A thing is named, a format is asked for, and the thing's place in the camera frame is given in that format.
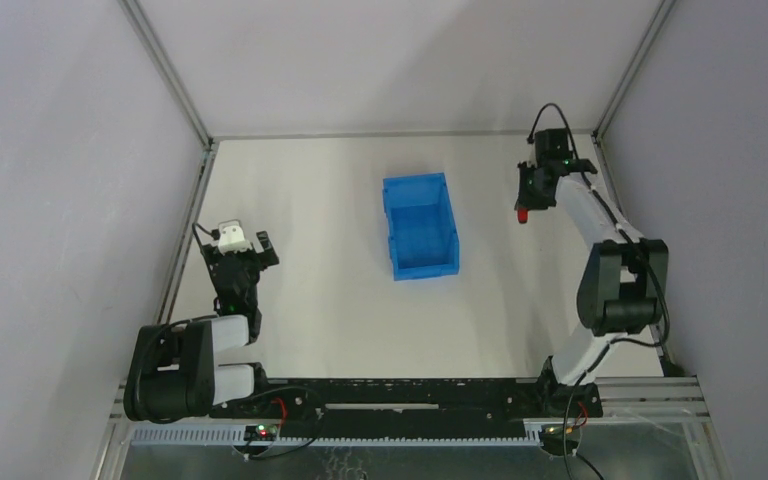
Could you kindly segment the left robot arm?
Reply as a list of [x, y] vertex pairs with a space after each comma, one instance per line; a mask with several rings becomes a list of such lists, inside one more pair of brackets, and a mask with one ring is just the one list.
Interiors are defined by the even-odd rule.
[[214, 243], [198, 248], [215, 290], [214, 312], [139, 330], [123, 394], [132, 421], [164, 424], [203, 417], [255, 393], [256, 364], [221, 365], [216, 355], [259, 338], [258, 284], [279, 257], [265, 231], [256, 235], [258, 247], [237, 224], [213, 236]]

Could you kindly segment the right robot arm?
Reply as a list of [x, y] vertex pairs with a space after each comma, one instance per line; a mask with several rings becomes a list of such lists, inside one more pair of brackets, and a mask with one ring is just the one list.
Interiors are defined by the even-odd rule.
[[576, 293], [578, 324], [538, 378], [543, 397], [556, 399], [590, 384], [614, 345], [638, 344], [638, 334], [667, 321], [669, 250], [664, 241], [645, 237], [599, 192], [592, 179], [597, 168], [579, 156], [566, 130], [540, 130], [528, 142], [533, 157], [517, 166], [518, 222], [560, 207], [589, 249]]

